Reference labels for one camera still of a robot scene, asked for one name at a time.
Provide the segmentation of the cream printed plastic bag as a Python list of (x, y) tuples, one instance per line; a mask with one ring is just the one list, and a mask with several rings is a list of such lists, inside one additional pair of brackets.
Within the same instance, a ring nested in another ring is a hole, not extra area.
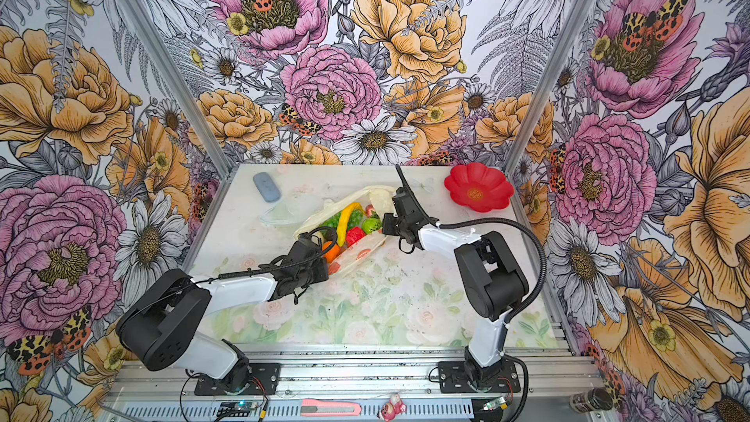
[(322, 208), (312, 215), (293, 234), (295, 240), (314, 229), (314, 239), (322, 241), (322, 249), (330, 250), (323, 256), (330, 277), (343, 277), (353, 271), (371, 253), (382, 246), (383, 221), (395, 212), (393, 197), (396, 188), (368, 186), (333, 201), (326, 199)]

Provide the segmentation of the red flower-shaped plate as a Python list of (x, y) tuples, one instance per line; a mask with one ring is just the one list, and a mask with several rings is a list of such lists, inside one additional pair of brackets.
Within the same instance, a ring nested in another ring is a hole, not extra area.
[(514, 195), (502, 171), (476, 162), (452, 167), (443, 185), (454, 203), (478, 213), (505, 209)]

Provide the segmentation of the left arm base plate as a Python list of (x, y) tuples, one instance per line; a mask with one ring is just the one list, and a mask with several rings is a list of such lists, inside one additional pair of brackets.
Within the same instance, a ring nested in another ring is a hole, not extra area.
[(195, 396), (273, 396), (277, 392), (279, 363), (238, 363), (222, 379), (198, 377)]

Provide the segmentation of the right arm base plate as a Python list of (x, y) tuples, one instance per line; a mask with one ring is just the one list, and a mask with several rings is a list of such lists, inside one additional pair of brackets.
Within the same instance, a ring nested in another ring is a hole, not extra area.
[(480, 367), (472, 361), (441, 361), (437, 365), (437, 382), (443, 394), (521, 392), (519, 373), (507, 359), (491, 367)]

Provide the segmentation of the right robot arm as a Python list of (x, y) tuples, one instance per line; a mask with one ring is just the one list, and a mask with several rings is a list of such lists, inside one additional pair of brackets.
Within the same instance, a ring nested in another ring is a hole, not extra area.
[(500, 232), (443, 229), (408, 187), (397, 189), (393, 201), (396, 212), (384, 215), (384, 234), (457, 266), (465, 295), (480, 317), (465, 351), (464, 379), (476, 390), (490, 389), (511, 371), (505, 341), (511, 314), (529, 294), (523, 270)]

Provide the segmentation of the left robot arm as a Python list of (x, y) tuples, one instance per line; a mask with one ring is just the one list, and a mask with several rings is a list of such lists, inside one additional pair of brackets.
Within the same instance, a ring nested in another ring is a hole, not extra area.
[(297, 304), (311, 285), (328, 280), (326, 255), (336, 245), (313, 230), (256, 269), (208, 279), (170, 270), (117, 322), (116, 335), (150, 371), (179, 367), (212, 380), (220, 391), (239, 394), (253, 377), (248, 357), (229, 341), (200, 333), (201, 322), (222, 310), (286, 297)]

